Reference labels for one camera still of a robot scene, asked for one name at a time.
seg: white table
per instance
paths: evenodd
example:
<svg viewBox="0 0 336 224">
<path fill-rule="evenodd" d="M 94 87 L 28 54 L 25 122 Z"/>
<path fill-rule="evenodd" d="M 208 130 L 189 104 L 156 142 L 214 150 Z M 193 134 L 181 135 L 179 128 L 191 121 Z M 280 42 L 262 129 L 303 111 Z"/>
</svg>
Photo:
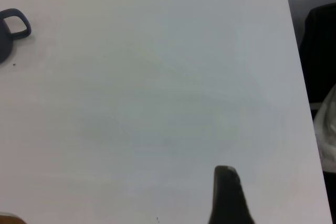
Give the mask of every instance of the white table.
<svg viewBox="0 0 336 224">
<path fill-rule="evenodd" d="M 7 8 L 33 33 L 0 67 L 0 211 L 203 224 L 232 165 L 257 224 L 331 223 L 287 0 Z"/>
</svg>

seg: dark gray handle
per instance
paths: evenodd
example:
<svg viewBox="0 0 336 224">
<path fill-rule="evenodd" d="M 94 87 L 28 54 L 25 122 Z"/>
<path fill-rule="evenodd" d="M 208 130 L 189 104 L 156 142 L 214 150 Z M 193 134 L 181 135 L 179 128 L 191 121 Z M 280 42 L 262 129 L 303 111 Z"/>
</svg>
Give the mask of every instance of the dark gray handle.
<svg viewBox="0 0 336 224">
<path fill-rule="evenodd" d="M 214 198 L 209 224 L 254 224 L 236 170 L 215 168 Z"/>
<path fill-rule="evenodd" d="M 29 21 L 27 20 L 27 18 L 22 12 L 20 12 L 18 9 L 7 9 L 7 10 L 3 10 L 0 12 L 0 20 L 3 20 L 8 17 L 13 17 L 13 16 L 19 17 L 25 24 L 26 29 L 23 31 L 19 31 L 17 33 L 13 33 L 12 39 L 16 40 L 16 39 L 23 39 L 23 38 L 28 37 L 32 33 L 31 31 L 32 29 L 30 27 Z"/>
</svg>

